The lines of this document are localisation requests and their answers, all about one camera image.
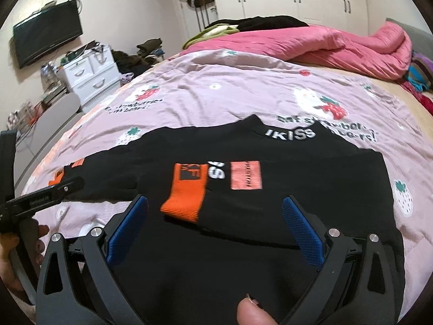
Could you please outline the left hand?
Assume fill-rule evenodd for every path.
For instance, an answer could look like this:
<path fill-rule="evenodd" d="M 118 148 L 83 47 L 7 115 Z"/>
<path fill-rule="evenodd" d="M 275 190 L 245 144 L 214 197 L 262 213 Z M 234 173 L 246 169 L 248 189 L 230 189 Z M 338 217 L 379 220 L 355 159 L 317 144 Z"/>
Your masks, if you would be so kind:
<path fill-rule="evenodd" d="M 38 226 L 38 237 L 37 243 L 35 245 L 35 259 L 34 262 L 41 266 L 44 253 L 45 245 L 41 240 L 42 237 L 46 236 L 50 232 L 47 225 Z M 19 244 L 19 237 L 14 233 L 4 233 L 1 234 L 1 279 L 9 291 L 9 294 L 14 299 L 20 310 L 27 316 L 32 324 L 36 323 L 36 311 L 35 306 L 27 304 L 27 294 L 24 291 L 24 287 L 21 281 L 17 278 L 16 273 L 12 267 L 12 262 L 10 256 L 12 251 L 16 250 Z"/>

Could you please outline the right hand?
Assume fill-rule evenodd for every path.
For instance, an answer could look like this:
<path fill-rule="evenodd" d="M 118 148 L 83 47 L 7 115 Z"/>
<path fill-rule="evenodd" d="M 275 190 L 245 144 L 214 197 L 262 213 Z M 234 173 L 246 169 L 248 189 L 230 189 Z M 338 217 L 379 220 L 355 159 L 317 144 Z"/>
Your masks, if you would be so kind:
<path fill-rule="evenodd" d="M 261 304 L 249 294 L 239 302 L 236 320 L 238 325 L 277 325 L 277 322 L 261 307 Z"/>

